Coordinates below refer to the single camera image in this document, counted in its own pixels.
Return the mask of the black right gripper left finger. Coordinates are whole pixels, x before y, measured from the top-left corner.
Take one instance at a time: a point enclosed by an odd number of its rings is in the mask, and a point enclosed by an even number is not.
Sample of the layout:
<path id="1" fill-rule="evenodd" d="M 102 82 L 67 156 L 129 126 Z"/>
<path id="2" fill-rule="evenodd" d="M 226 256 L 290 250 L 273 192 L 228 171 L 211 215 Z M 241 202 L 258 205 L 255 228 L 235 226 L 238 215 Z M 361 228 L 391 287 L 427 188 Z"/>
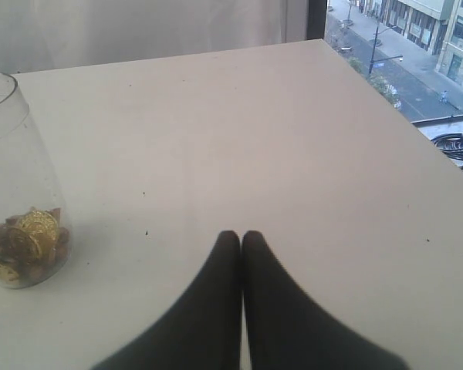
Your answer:
<path id="1" fill-rule="evenodd" d="M 185 292 L 145 332 L 97 369 L 238 369 L 242 268 L 238 235 L 222 231 Z"/>

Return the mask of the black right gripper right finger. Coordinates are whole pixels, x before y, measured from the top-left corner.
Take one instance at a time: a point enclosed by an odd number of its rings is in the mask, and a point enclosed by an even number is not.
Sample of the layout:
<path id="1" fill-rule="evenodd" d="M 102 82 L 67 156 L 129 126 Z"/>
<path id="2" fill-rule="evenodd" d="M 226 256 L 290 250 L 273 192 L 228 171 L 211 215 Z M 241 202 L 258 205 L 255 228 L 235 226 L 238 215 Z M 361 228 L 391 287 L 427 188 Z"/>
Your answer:
<path id="1" fill-rule="evenodd" d="M 406 369 L 317 304 L 288 274 L 264 236 L 242 239 L 243 297 L 253 369 Z"/>

